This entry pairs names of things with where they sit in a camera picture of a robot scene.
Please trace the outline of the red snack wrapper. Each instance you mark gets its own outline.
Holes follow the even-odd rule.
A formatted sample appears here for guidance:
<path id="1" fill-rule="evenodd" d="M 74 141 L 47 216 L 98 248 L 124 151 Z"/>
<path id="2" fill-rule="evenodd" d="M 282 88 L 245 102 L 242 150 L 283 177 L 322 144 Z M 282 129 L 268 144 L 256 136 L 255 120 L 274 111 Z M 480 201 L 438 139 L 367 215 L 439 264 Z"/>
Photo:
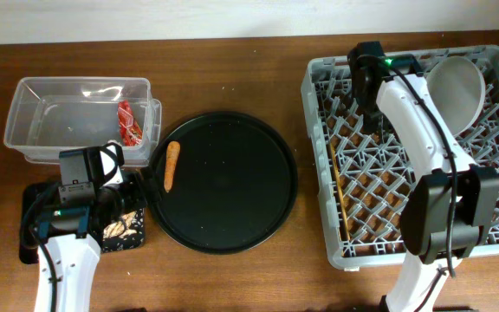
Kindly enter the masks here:
<path id="1" fill-rule="evenodd" d="M 118 104 L 118 120 L 120 137 L 125 146 L 137 146 L 142 142 L 143 131 L 133 116 L 133 110 L 129 101 L 121 101 Z"/>

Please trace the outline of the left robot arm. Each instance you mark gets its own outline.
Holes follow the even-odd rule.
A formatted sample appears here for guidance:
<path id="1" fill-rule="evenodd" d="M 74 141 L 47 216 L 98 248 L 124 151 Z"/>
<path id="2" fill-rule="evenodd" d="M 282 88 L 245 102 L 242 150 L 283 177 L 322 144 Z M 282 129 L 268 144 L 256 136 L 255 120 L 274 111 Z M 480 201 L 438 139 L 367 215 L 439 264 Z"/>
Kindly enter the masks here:
<path id="1" fill-rule="evenodd" d="M 147 199 L 114 141 L 58 160 L 60 180 L 23 191 L 19 258 L 39 268 L 37 311 L 87 311 L 101 255 L 144 243 Z"/>

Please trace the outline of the black rectangular tray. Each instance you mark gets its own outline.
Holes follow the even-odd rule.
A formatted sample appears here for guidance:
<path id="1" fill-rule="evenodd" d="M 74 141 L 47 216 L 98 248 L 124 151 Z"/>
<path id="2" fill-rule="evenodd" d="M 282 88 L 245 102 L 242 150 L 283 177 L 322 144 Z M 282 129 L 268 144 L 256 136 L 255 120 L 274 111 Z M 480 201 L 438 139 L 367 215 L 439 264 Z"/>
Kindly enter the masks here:
<path id="1" fill-rule="evenodd" d="M 109 186 L 99 194 L 96 213 L 90 218 L 90 233 L 101 245 L 103 253 L 140 247 L 145 239 L 144 216 L 146 200 L 133 183 Z M 22 219 L 19 231 L 19 258 L 24 264 L 38 262 L 38 244 L 30 232 L 39 213 L 56 205 L 56 195 L 50 183 L 29 185 L 23 192 Z"/>

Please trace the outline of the wooden chopstick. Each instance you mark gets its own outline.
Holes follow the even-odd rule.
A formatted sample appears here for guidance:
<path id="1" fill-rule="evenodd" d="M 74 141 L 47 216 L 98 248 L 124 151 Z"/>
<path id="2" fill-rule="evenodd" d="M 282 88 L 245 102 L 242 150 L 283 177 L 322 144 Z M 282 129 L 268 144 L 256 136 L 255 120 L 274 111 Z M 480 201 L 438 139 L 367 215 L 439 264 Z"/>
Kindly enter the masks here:
<path id="1" fill-rule="evenodd" d="M 329 150 L 331 153 L 331 158 L 332 158 L 332 163 L 333 163 L 334 178 L 335 178 L 338 200 L 340 201 L 340 211 L 341 211 L 341 216 L 342 216 L 342 223 L 343 223 L 343 227 L 344 227 L 345 238 L 346 238 L 346 241 L 349 242 L 351 240 L 351 236 L 350 236 L 349 231 L 348 231 L 347 214 L 346 214 L 346 210 L 344 208 L 344 197 L 343 197 L 343 192 L 342 192 L 341 182 L 340 182 L 340 171 L 339 171 L 338 163 L 336 160 L 336 153 L 335 153 L 332 142 L 329 141 L 328 147 L 329 147 Z"/>
<path id="2" fill-rule="evenodd" d="M 346 241 L 350 242 L 351 235 L 349 233 L 348 222 L 347 222 L 347 213 L 346 213 L 346 210 L 344 208 L 343 192 L 342 192 L 339 180 L 336 181 L 336 186 L 337 186 L 338 199 L 340 201 L 340 210 L 341 210 L 341 216 L 342 216 L 342 223 L 343 223 L 343 227 L 344 227 L 344 233 L 345 233 Z"/>

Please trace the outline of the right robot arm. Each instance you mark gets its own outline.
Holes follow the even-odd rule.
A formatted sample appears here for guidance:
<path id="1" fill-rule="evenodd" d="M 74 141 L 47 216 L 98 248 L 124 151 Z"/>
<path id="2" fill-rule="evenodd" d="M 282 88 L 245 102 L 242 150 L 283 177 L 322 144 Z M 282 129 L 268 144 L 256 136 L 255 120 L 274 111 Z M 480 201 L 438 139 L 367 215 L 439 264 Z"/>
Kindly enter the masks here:
<path id="1" fill-rule="evenodd" d="M 456 140 L 481 113 L 483 74 L 464 56 L 425 70 L 414 55 L 386 55 L 379 42 L 358 43 L 347 59 L 369 130 L 388 119 L 417 180 L 400 215 L 402 269 L 379 306 L 431 311 L 455 268 L 486 242 L 499 194 L 496 169 L 478 165 Z"/>

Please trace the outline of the orange carrot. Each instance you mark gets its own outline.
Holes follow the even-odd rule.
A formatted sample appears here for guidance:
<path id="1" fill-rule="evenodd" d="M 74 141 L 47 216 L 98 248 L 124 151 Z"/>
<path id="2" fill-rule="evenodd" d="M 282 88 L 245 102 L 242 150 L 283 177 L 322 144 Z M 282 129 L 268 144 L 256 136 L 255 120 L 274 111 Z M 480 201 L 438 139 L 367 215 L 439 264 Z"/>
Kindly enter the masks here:
<path id="1" fill-rule="evenodd" d="M 177 141 L 171 141 L 167 146 L 165 155 L 164 188 L 166 192 L 172 189 L 179 153 L 180 144 Z"/>

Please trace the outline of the grey plate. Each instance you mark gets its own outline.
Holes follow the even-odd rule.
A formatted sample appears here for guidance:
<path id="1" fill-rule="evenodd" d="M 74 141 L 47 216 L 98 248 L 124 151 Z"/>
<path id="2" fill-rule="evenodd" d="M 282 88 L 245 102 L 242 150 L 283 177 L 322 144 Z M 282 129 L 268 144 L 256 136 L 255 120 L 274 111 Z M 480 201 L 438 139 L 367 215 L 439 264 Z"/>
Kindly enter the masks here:
<path id="1" fill-rule="evenodd" d="M 479 117 L 486 95 L 483 74 L 463 56 L 439 62 L 426 77 L 438 112 L 453 136 L 470 128 Z"/>

